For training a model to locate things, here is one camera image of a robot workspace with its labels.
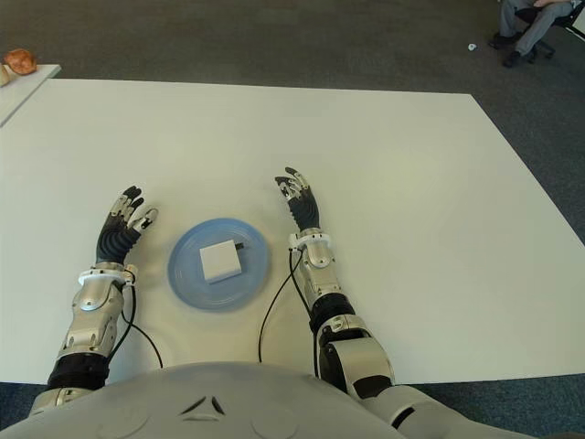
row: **metal forearm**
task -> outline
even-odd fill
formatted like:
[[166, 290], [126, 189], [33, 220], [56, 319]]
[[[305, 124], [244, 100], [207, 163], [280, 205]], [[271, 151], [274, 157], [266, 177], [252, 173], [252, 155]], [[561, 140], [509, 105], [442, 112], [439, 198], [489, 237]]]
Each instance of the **metal forearm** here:
[[392, 385], [394, 374], [386, 352], [342, 292], [330, 242], [317, 228], [290, 238], [291, 248], [303, 251], [303, 293], [320, 347], [321, 378], [361, 400]]
[[94, 269], [81, 274], [83, 286], [73, 298], [73, 321], [58, 359], [75, 353], [110, 355], [122, 312], [125, 282], [123, 267], [118, 263], [98, 263]]
[[37, 396], [30, 414], [71, 402], [103, 387], [109, 356], [123, 308], [122, 288], [133, 276], [114, 262], [100, 262], [80, 275], [73, 321], [57, 355], [47, 390]]

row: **person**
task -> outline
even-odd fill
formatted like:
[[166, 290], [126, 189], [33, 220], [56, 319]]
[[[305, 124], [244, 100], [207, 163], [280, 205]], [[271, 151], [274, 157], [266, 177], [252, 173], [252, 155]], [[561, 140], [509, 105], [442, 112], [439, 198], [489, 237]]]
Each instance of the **person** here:
[[[504, 60], [504, 66], [512, 68], [528, 55], [534, 45], [545, 36], [554, 21], [568, 16], [581, 0], [504, 0], [500, 10], [500, 30], [489, 45], [495, 49], [516, 43], [514, 51]], [[537, 18], [524, 33], [516, 32], [516, 11], [537, 8]]]

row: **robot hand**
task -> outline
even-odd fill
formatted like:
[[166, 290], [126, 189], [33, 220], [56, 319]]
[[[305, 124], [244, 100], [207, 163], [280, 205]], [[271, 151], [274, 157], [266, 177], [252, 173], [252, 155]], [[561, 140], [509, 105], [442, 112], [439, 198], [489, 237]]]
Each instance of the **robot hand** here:
[[126, 255], [144, 229], [156, 220], [158, 210], [148, 209], [141, 218], [128, 223], [134, 211], [144, 202], [143, 198], [138, 198], [141, 192], [136, 186], [128, 187], [113, 203], [98, 238], [96, 263], [116, 262], [123, 265]]
[[286, 198], [299, 230], [319, 228], [319, 208], [306, 178], [295, 169], [285, 167], [292, 177], [276, 177], [276, 183]]

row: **black cable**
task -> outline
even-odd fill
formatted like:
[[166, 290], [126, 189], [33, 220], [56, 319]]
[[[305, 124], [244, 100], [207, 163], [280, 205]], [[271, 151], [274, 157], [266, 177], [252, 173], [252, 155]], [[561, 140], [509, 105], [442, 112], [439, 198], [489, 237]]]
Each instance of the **black cable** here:
[[288, 276], [286, 276], [286, 279], [284, 279], [284, 282], [282, 282], [281, 287], [278, 289], [278, 291], [276, 292], [276, 294], [272, 298], [271, 305], [268, 307], [268, 311], [266, 311], [266, 314], [264, 315], [264, 320], [262, 320], [260, 334], [258, 335], [258, 361], [259, 361], [259, 363], [262, 363], [262, 336], [264, 335], [264, 327], [266, 326], [266, 321], [268, 320], [268, 316], [271, 313], [271, 310], [272, 310], [272, 307], [274, 306], [274, 303], [276, 303], [276, 299], [278, 299], [278, 296], [281, 295], [282, 289], [289, 282], [289, 279], [291, 279], [294, 271], [299, 266], [299, 263], [301, 263], [302, 258], [303, 258], [303, 252], [301, 252], [301, 257], [299, 258], [299, 260], [297, 261], [296, 265], [294, 265], [294, 268], [293, 268], [293, 252], [289, 251], [290, 273]]
[[317, 366], [317, 335], [313, 332], [313, 370], [314, 376], [319, 378], [319, 367]]
[[134, 323], [134, 318], [136, 317], [136, 289], [134, 288], [134, 281], [136, 280], [136, 277], [134, 276], [134, 273], [129, 272], [127, 270], [125, 270], [125, 271], [127, 273], [130, 273], [133, 276], [133, 283], [130, 285], [130, 287], [132, 288], [132, 299], [133, 299], [132, 300], [132, 313], [130, 314], [129, 325], [126, 327], [126, 330], [124, 331], [124, 333], [122, 334], [122, 336], [118, 340], [118, 343], [116, 343], [116, 346], [114, 347], [114, 349], [112, 349], [110, 356], [108, 357], [108, 364], [110, 364], [110, 362], [113, 359], [113, 356], [116, 354], [116, 352], [118, 352], [118, 349], [120, 348], [120, 346], [122, 345], [122, 343], [126, 339], [126, 337], [128, 336], [128, 333], [130, 332], [130, 328], [132, 327], [132, 325]]
[[[299, 259], [299, 262], [303, 258], [303, 251], [304, 251], [304, 249], [301, 251], [301, 258]], [[307, 314], [309, 315], [309, 318], [311, 318], [311, 310], [309, 309], [309, 305], [307, 304], [307, 301], [304, 299], [303, 293], [301, 292], [301, 288], [299, 288], [299, 284], [296, 283], [296, 279], [294, 278], [294, 270], [293, 270], [293, 252], [291, 252], [289, 254], [289, 273], [291, 274], [292, 282], [294, 283], [294, 288], [296, 288], [296, 292], [299, 294], [299, 297], [301, 297], [301, 301], [303, 302], [304, 309], [306, 310]]]
[[153, 347], [153, 350], [154, 350], [154, 353], [156, 354], [156, 357], [158, 358], [158, 366], [162, 369], [164, 367], [164, 365], [163, 365], [163, 359], [161, 358], [161, 353], [158, 351], [156, 344], [153, 342], [153, 340], [150, 338], [150, 336], [148, 334], [146, 334], [138, 325], [136, 325], [134, 323], [130, 323], [128, 320], [126, 320], [126, 316], [124, 315], [123, 310], [122, 310], [122, 319], [128, 325], [130, 325], [131, 327], [136, 329], [138, 332], [140, 332], [144, 336], [144, 338], [146, 338], [148, 340], [148, 342], [150, 343], [150, 346]]
[[[296, 288], [296, 292], [298, 293], [299, 297], [303, 301], [304, 309], [307, 311], [309, 318], [311, 318], [311, 311], [309, 310], [309, 305], [303, 296], [303, 292], [301, 288], [299, 288], [299, 284], [296, 283], [296, 279], [294, 277], [294, 270], [293, 270], [293, 263], [292, 259], [289, 258], [289, 271], [291, 272], [292, 282], [294, 283], [294, 288]], [[314, 369], [314, 376], [319, 378], [319, 368], [317, 367], [317, 335], [313, 333], [313, 369]]]

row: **blue plate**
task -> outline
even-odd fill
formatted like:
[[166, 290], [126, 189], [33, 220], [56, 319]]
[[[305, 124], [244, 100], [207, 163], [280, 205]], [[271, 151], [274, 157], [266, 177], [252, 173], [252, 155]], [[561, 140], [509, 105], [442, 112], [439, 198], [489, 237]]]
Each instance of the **blue plate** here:
[[[199, 249], [234, 240], [241, 274], [208, 284], [203, 276]], [[262, 286], [268, 270], [269, 251], [262, 235], [239, 219], [211, 219], [196, 225], [176, 244], [168, 262], [168, 280], [181, 300], [196, 308], [234, 308], [250, 299]]]

